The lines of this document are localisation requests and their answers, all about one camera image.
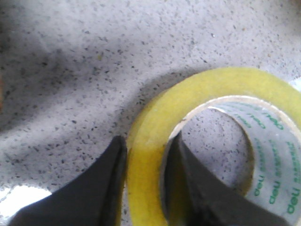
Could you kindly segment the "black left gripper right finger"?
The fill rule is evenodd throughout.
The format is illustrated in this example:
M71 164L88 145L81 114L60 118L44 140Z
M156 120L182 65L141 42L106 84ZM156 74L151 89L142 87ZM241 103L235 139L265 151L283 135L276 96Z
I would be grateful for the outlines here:
M232 191L173 138L164 172L170 226L287 226L288 222Z

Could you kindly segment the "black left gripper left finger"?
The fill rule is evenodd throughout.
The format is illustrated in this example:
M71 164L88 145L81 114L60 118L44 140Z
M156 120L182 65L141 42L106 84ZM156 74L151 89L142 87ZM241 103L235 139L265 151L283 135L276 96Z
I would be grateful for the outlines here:
M11 226L118 226L127 162L116 136L81 175L50 196L21 208Z

